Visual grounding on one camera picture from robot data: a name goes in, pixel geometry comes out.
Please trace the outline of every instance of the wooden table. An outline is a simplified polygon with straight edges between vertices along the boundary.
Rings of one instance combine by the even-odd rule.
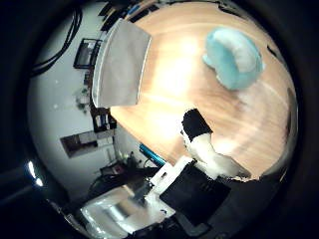
[[[257,178],[281,155],[286,141],[288,72],[267,50],[276,49],[253,22],[226,14],[212,3],[180,3],[159,9],[136,23],[153,36],[139,103],[113,107],[113,117],[137,140],[174,164],[188,155],[180,121],[198,108],[213,129],[216,151],[232,156]],[[265,71],[250,88],[226,90],[201,59],[209,31],[239,29],[259,48]]]

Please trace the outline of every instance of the black cable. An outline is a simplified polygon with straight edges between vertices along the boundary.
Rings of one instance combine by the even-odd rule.
[[[68,30],[67,37],[64,41],[64,44],[61,50],[57,52],[55,55],[53,55],[52,57],[50,57],[49,59],[41,63],[35,64],[34,69],[31,72],[31,77],[41,75],[45,73],[46,71],[48,71],[59,60],[59,58],[67,51],[67,49],[70,47],[73,39],[75,38],[76,34],[79,31],[82,18],[83,18],[82,10],[81,8],[77,8],[73,14],[72,23]]]

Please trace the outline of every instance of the white wall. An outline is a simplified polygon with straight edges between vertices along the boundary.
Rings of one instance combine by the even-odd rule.
[[[78,34],[67,52],[45,74],[31,79],[28,97],[29,125],[36,148],[48,169],[65,186],[71,198],[87,193],[99,168],[110,159],[105,148],[69,158],[60,138],[93,130],[90,113],[76,107],[75,92],[81,88],[84,70],[73,68],[82,38],[99,38],[104,3],[91,3],[83,8],[84,16]],[[40,56],[47,59],[63,45],[72,17],[56,30]]]

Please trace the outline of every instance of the table surface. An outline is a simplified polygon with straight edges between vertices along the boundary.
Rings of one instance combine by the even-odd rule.
[[[159,9],[136,23],[153,40],[136,106],[113,107],[111,113],[137,140],[174,164],[189,155],[180,121],[198,108],[213,130],[217,152],[232,156],[252,173],[270,167],[286,142],[287,88],[293,89],[284,66],[267,50],[270,37],[250,20],[226,14],[212,3],[180,3]],[[266,65],[258,81],[231,92],[201,59],[208,32],[217,26],[239,29],[258,47]]]

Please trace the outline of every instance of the blue cloth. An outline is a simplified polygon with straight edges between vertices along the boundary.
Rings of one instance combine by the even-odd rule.
[[[234,29],[217,28],[206,38],[204,62],[214,68],[219,82],[229,90],[242,90],[255,82],[263,71],[255,44]]]

